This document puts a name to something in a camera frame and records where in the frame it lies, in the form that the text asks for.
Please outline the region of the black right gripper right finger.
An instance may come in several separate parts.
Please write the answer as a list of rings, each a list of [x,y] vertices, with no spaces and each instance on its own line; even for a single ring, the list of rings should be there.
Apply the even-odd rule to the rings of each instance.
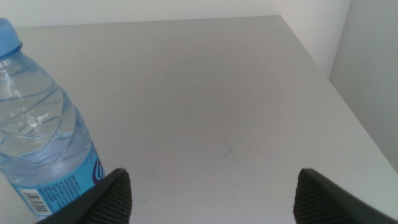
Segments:
[[[299,224],[397,224],[314,169],[302,169],[293,214]]]

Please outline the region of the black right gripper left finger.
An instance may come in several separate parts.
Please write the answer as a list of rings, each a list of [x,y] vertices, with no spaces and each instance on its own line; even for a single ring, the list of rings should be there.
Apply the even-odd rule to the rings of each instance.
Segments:
[[[103,180],[38,224],[129,224],[132,190],[129,173],[117,168]]]

